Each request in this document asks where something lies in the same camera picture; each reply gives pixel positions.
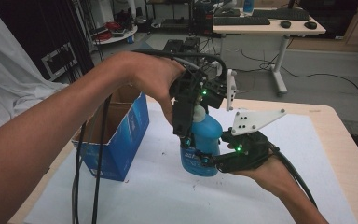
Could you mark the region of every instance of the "white curtain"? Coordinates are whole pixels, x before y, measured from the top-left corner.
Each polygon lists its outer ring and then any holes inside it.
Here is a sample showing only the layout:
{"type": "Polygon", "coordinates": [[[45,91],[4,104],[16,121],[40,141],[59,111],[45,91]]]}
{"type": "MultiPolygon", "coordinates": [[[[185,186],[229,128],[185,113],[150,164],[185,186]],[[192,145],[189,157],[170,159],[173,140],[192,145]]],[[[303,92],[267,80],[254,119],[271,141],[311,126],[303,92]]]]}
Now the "white curtain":
{"type": "Polygon", "coordinates": [[[0,19],[0,126],[65,86],[43,79],[0,19]]]}

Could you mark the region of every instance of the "desk leg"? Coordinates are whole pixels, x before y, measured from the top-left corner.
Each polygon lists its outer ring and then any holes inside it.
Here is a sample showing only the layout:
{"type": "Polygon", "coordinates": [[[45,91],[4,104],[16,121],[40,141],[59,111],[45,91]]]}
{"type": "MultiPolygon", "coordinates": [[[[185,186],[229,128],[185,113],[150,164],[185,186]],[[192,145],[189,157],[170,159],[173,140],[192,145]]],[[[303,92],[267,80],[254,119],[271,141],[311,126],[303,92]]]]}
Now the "desk leg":
{"type": "Polygon", "coordinates": [[[278,55],[277,62],[275,65],[271,66],[272,75],[275,77],[275,81],[277,82],[277,85],[278,85],[278,94],[280,94],[280,95],[287,93],[287,89],[286,89],[286,86],[284,85],[280,70],[281,70],[284,53],[286,52],[287,44],[289,43],[289,38],[290,38],[290,35],[283,36],[281,46],[279,49],[279,55],[278,55]]]}
{"type": "Polygon", "coordinates": [[[219,57],[222,58],[222,54],[223,54],[223,42],[226,38],[226,34],[221,34],[220,35],[220,55],[219,57]]]}

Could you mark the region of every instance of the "blue spray bottle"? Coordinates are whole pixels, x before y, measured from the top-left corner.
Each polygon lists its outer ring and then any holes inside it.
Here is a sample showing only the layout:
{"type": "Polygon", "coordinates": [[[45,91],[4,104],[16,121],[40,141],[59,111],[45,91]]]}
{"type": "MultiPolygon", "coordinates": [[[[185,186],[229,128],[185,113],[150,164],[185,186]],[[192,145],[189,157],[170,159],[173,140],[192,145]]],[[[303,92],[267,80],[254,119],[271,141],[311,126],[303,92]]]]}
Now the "blue spray bottle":
{"type": "Polygon", "coordinates": [[[181,147],[183,167],[193,175],[216,175],[217,169],[214,167],[203,167],[195,153],[196,149],[198,149],[203,153],[211,153],[215,156],[220,155],[218,141],[223,132],[222,126],[216,119],[206,114],[202,106],[196,105],[194,107],[191,132],[194,134],[196,148],[181,147]]]}
{"type": "Polygon", "coordinates": [[[252,13],[254,9],[254,0],[243,0],[243,12],[252,13]]]}

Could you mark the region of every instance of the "blue cardboard box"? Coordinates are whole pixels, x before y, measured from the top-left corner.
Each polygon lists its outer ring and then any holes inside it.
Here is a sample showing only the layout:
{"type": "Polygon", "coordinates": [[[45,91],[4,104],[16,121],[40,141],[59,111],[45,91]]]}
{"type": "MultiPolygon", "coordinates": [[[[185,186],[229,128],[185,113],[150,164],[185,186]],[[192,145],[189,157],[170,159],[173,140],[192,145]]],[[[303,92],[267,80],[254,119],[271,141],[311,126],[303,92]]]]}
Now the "blue cardboard box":
{"type": "MultiPolygon", "coordinates": [[[[98,169],[102,116],[103,107],[88,120],[81,147],[82,159],[94,176],[98,169]]],[[[144,93],[130,86],[113,93],[103,138],[101,178],[124,181],[148,124],[144,93]]],[[[72,139],[76,148],[79,135],[80,131],[72,139]]]]}

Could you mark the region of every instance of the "gray floor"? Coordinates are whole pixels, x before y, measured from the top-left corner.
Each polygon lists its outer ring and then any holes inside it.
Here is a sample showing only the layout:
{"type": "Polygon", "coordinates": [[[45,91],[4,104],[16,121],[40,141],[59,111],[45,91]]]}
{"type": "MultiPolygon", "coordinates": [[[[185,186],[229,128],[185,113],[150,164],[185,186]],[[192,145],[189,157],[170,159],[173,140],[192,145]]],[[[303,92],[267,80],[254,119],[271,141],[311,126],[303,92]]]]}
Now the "gray floor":
{"type": "MultiPolygon", "coordinates": [[[[120,41],[103,45],[103,55],[131,49],[162,49],[168,39],[183,39],[187,35],[136,34],[135,43],[127,44],[120,41]]],[[[241,99],[288,102],[300,104],[329,105],[333,107],[350,134],[358,135],[358,53],[321,52],[304,50],[287,50],[281,70],[282,78],[288,93],[277,94],[277,87],[269,70],[258,70],[263,66],[261,61],[272,60],[278,53],[281,43],[279,36],[231,35],[225,39],[223,47],[220,39],[213,42],[201,38],[203,52],[220,53],[228,68],[237,69],[237,86],[241,99]],[[303,77],[312,74],[329,74],[332,76],[303,77]]],[[[98,63],[99,55],[92,54],[98,63]]]]}

